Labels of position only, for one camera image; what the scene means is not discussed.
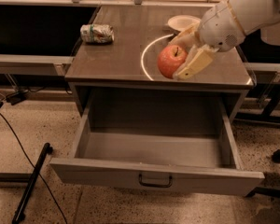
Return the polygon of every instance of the can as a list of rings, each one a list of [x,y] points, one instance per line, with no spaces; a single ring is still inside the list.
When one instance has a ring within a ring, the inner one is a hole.
[[[81,38],[87,43],[111,43],[114,41],[113,27],[106,24],[87,24],[80,29]]]

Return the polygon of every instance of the red object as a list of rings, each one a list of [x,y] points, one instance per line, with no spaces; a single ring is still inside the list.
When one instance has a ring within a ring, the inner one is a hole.
[[[187,59],[187,52],[178,45],[169,45],[158,56],[158,68],[167,78],[173,78],[173,73]]]

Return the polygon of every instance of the drawer front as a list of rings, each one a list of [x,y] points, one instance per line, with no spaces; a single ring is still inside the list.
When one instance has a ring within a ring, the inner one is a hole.
[[[128,189],[246,196],[264,178],[260,172],[119,161],[55,158],[50,164],[64,183]]]
[[[241,170],[220,97],[195,92],[94,89],[70,157],[50,164],[64,183],[129,189],[246,196],[264,179]]]

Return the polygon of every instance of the desk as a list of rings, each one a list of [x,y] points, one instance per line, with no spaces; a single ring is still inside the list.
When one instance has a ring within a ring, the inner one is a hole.
[[[168,19],[208,8],[101,6],[94,22],[112,25],[115,41],[82,44],[65,76],[82,119],[73,152],[50,163],[63,182],[246,195],[263,180],[242,170],[232,135],[253,85],[236,50],[186,81],[156,65]]]

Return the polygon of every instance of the floor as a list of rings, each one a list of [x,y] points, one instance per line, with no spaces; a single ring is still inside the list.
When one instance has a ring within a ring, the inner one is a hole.
[[[48,182],[67,223],[212,223],[280,224],[280,199],[210,194],[165,193],[70,185],[61,182],[49,165],[52,157],[66,157],[71,150],[79,114],[70,95],[33,95],[17,105],[5,103],[0,113],[8,120],[33,163],[49,142],[42,176]],[[232,124],[246,170],[266,174],[266,186],[280,189],[280,164],[271,155],[280,148],[280,125],[236,120]],[[0,116],[0,172],[32,172],[17,139]],[[11,223],[24,187],[0,188],[0,224]],[[38,178],[22,223],[65,223],[43,181]]]

